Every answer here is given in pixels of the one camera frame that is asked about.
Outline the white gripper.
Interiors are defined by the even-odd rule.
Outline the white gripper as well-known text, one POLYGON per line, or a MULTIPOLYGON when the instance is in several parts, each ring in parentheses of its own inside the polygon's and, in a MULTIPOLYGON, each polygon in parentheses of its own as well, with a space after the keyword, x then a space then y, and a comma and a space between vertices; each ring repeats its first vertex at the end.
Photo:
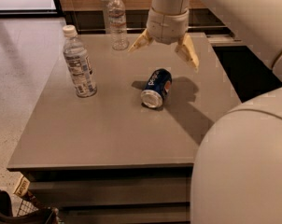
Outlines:
POLYGON ((149 46, 153 39, 167 45, 178 41, 176 55, 197 71, 199 59, 190 35, 185 34, 189 27, 189 14, 187 8, 178 14, 170 14, 157 11, 152 7, 148 13, 147 29, 130 46, 129 52, 149 46))

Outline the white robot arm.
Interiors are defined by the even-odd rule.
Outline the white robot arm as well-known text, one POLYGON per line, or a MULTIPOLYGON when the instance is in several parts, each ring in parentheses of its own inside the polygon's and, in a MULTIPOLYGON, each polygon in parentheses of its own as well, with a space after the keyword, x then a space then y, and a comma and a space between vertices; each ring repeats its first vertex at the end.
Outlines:
MULTIPOLYGON (((201 0, 282 80, 282 0, 201 0)), ((146 30, 132 48, 176 43, 197 67, 187 37, 189 0, 151 0, 146 30)), ((197 151, 190 224, 282 224, 282 87, 220 118, 197 151)))

